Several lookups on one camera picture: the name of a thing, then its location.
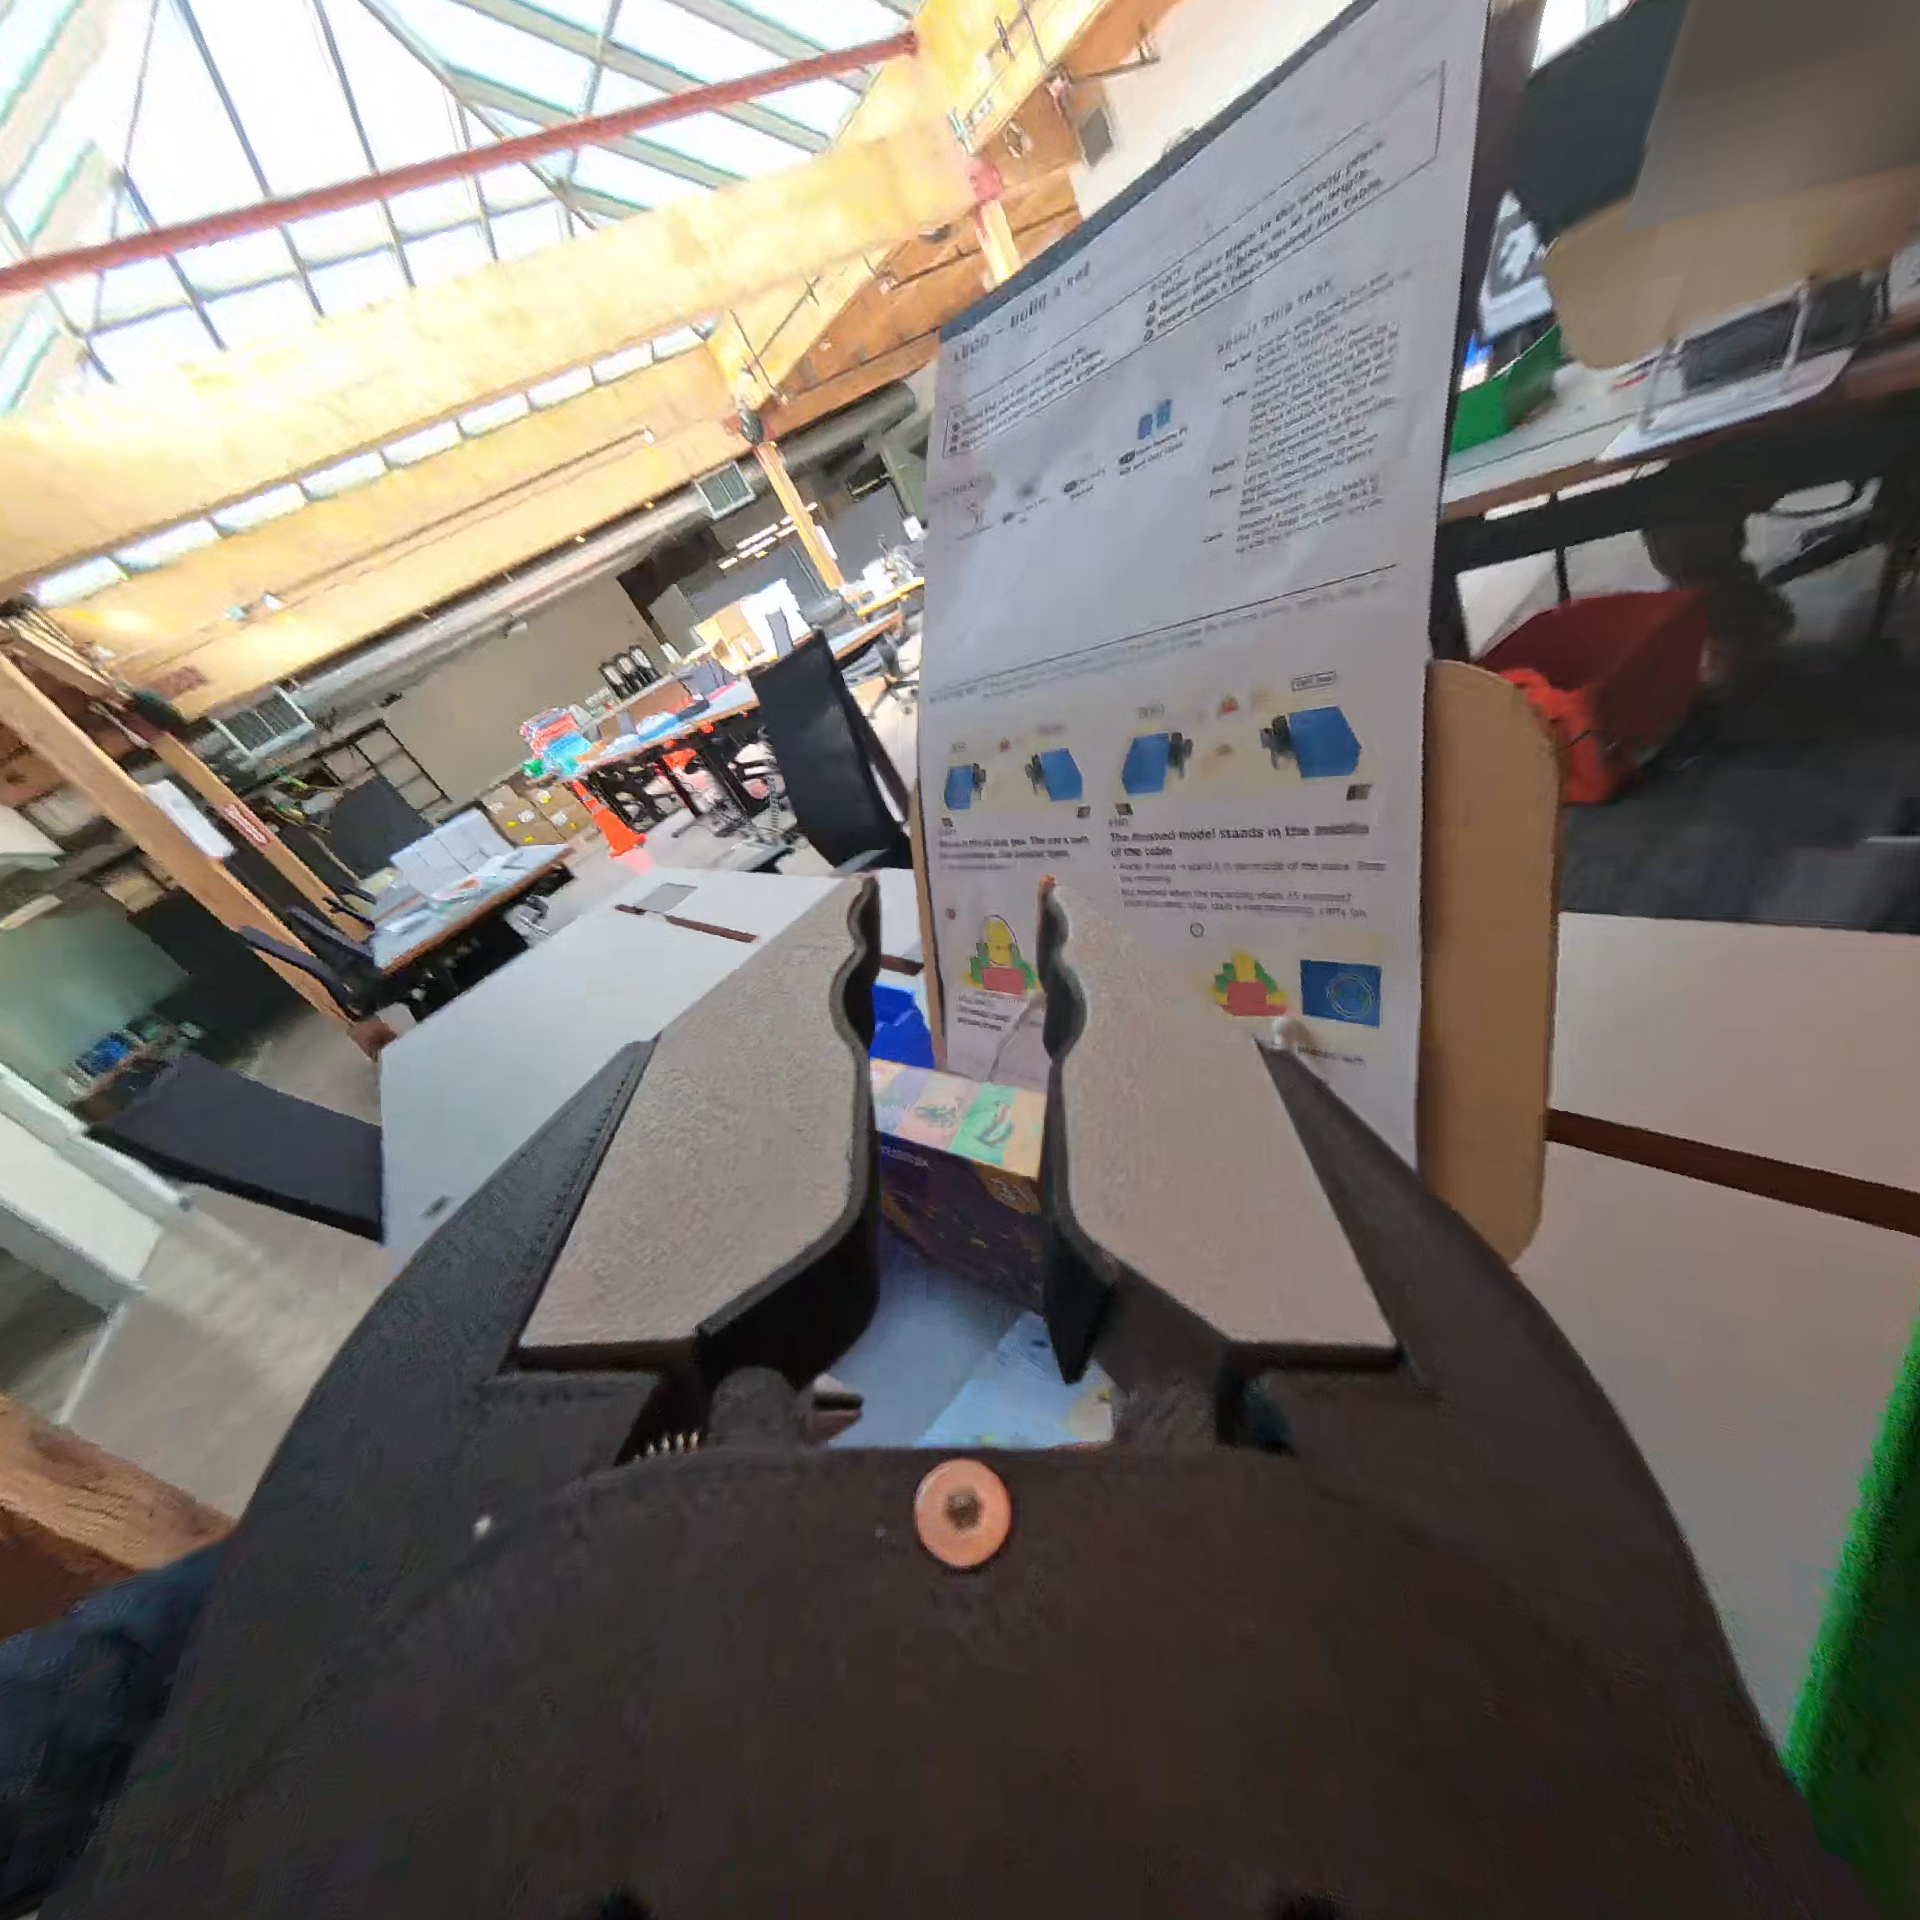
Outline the stack of white boxes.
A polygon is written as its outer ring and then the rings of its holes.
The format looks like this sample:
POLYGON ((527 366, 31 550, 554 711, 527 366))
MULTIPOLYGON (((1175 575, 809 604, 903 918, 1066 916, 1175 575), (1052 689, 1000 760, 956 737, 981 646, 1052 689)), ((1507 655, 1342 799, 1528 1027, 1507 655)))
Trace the stack of white boxes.
POLYGON ((493 825, 493 814, 466 808, 399 847, 390 866, 396 881, 422 899, 445 899, 500 871, 513 852, 515 845, 493 825))

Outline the lego instruction booklet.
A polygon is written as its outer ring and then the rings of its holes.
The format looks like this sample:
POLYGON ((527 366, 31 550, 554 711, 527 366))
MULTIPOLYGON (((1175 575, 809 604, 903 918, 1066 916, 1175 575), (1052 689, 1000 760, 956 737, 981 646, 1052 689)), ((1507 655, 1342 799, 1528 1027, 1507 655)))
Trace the lego instruction booklet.
POLYGON ((1043 1316, 1021 1310, 987 1325, 900 1313, 865 1333, 839 1380, 860 1396, 852 1450, 1041 1451, 1114 1438, 1119 1389, 1098 1365, 1061 1375, 1043 1316))

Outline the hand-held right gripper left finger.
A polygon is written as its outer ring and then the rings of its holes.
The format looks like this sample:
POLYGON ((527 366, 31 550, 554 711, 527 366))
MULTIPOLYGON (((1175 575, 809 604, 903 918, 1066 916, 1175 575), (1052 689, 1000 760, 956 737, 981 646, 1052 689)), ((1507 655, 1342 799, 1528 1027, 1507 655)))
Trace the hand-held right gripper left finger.
POLYGON ((517 1355, 717 1389, 832 1371, 876 1307, 882 900, 840 878, 637 1067, 517 1355))

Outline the red ceiling pipe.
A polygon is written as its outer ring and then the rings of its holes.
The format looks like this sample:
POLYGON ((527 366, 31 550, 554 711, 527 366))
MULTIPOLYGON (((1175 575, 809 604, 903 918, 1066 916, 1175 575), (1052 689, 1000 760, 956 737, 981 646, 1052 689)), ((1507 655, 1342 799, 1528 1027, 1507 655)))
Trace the red ceiling pipe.
POLYGON ((826 150, 910 33, 902 4, 134 4, 4 166, 4 295, 91 321, 338 269, 399 283, 466 234, 608 224, 826 150))

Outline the bright green object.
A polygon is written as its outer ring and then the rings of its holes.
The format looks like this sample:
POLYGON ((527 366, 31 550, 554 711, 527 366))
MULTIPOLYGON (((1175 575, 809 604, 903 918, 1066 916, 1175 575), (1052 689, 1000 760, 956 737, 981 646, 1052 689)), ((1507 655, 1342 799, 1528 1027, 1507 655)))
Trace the bright green object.
POLYGON ((1786 1737, 1824 1846, 1882 1915, 1917 1912, 1917 1339, 1860 1480, 1786 1737))

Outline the green plastic bin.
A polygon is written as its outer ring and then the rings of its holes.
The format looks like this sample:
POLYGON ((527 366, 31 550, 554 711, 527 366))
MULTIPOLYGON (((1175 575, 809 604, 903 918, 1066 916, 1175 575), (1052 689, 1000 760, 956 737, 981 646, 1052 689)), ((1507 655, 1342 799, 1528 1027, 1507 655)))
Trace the green plastic bin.
POLYGON ((1488 373, 1482 364, 1482 377, 1456 392, 1447 452, 1490 444, 1541 412, 1555 394, 1563 360, 1563 330, 1555 321, 1497 369, 1488 373))

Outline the black mesh office chair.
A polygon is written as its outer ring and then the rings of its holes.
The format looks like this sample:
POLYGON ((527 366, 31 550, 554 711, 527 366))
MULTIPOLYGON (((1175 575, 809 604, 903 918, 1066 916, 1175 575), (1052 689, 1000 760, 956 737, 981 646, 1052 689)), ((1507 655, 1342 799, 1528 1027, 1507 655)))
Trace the black mesh office chair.
POLYGON ((905 789, 829 637, 807 632, 751 674, 760 732, 810 848, 835 871, 908 870, 905 789))

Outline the wooden desk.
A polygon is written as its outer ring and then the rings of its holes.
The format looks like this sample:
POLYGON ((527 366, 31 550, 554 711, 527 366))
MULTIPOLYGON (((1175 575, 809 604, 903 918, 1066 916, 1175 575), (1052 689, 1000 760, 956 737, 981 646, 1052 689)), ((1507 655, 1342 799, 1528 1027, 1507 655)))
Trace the wooden desk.
POLYGON ((517 908, 545 912, 572 881, 572 847, 515 847, 480 871, 421 892, 397 883, 380 900, 369 948, 380 974, 375 1009, 428 1019, 529 951, 517 908))

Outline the purple lego box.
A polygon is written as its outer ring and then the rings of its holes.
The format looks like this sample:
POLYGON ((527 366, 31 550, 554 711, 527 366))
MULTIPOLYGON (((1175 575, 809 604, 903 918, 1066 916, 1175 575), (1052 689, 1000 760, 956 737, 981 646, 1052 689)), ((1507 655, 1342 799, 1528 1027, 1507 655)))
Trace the purple lego box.
POLYGON ((1043 1090, 869 1063, 882 1208, 932 1265, 1043 1306, 1043 1090))

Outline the wooden bench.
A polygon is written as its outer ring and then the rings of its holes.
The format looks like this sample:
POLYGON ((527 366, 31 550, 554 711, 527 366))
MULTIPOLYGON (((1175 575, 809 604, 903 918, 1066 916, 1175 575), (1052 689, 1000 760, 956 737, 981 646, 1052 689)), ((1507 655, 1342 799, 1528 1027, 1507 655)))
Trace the wooden bench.
POLYGON ((233 1519, 3 1397, 3 1638, 221 1542, 233 1519))

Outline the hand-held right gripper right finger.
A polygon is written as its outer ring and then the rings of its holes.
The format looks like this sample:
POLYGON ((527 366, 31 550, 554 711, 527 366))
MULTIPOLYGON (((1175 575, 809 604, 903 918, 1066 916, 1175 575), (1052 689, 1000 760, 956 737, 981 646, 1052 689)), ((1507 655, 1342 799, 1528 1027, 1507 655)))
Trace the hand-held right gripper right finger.
POLYGON ((1401 1346, 1258 1038, 1045 878, 1043 1323, 1065 1377, 1229 1387, 1401 1346))

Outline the person's leg in jeans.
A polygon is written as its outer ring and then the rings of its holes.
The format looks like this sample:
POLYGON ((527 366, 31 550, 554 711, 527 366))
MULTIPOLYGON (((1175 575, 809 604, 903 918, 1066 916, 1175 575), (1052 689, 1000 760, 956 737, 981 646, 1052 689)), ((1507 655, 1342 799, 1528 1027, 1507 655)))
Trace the person's leg in jeans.
POLYGON ((3 1912, 82 1859, 166 1710, 223 1544, 83 1596, 3 1643, 3 1912))

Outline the red plastic bin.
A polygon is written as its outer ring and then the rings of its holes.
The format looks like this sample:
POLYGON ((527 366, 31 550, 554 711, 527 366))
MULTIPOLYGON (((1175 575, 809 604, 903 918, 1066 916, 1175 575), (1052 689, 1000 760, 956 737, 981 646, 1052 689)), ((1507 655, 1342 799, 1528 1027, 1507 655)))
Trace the red plastic bin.
POLYGON ((1707 642, 1702 592, 1588 594, 1524 619, 1478 663, 1516 683, 1550 732, 1563 804, 1599 807, 1680 729, 1707 642))

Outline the open laptop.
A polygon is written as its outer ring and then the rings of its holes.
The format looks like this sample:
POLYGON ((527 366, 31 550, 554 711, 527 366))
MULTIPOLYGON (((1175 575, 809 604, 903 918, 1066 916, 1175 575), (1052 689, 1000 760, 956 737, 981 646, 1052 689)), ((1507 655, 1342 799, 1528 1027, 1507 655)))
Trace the open laptop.
POLYGON ((1664 348, 1634 426, 1659 444, 1807 401, 1883 319, 1883 273, 1803 283, 1664 348))

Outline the white printed instruction sheet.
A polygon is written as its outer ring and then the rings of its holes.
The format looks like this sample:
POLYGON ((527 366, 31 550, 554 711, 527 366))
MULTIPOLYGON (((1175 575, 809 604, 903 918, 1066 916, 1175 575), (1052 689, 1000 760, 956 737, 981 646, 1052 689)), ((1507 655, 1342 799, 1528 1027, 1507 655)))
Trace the white printed instruction sheet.
POLYGON ((1146 1023, 1300 1029, 1407 1158, 1428 611, 1488 4, 1349 4, 943 338, 918 789, 954 1070, 1052 877, 1146 1023))

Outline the large cardboard panel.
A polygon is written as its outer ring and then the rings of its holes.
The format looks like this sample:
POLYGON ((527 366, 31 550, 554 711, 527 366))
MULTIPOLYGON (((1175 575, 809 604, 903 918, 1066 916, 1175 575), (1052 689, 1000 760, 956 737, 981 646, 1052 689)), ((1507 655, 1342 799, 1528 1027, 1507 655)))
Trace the large cardboard panel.
POLYGON ((1883 267, 1915 238, 1917 6, 1629 4, 1528 81, 1513 191, 1590 368, 1883 267))

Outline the cardboard sheet stand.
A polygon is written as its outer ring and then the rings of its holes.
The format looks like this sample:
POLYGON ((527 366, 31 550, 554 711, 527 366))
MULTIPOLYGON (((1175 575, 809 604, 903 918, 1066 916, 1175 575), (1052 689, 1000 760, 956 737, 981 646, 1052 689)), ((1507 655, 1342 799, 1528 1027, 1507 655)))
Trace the cardboard sheet stand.
MULTIPOLYGON (((1555 1038, 1556 808, 1551 743, 1521 689, 1471 663, 1428 671, 1426 817, 1420 870, 1424 1004, 1417 1073, 1417 1177, 1379 1167, 1382 1211, 1415 1203, 1420 1224, 1467 1227, 1495 1261, 1533 1236, 1546 1184, 1546 1113, 1555 1038)), ((1175 1014, 1143 948, 1087 899, 1045 886, 1039 895, 1043 970, 1066 1019, 1052 1067, 1069 1067, 1072 1029, 1091 1016, 1096 1090, 1119 1090, 1117 1041, 1143 1020, 1158 1044, 1149 1063, 1173 1062, 1175 1041, 1200 1041, 1206 1067, 1226 1067, 1229 1115, 1249 1117, 1252 1144, 1281 1149, 1278 1187, 1252 1227, 1225 1229, 1219 1252, 1200 1253, 1193 1301, 1226 1306, 1242 1289, 1278 1301, 1307 1344, 1388 1335, 1364 1282, 1368 1201, 1335 1212, 1335 1177, 1363 1174, 1376 1137, 1335 1140, 1351 1113, 1312 1090, 1303 1060, 1271 1056, 1255 1070, 1252 1041, 1229 1044, 1210 1016, 1175 1014), (1321 1121, 1324 1163, 1307 1156, 1321 1121)))

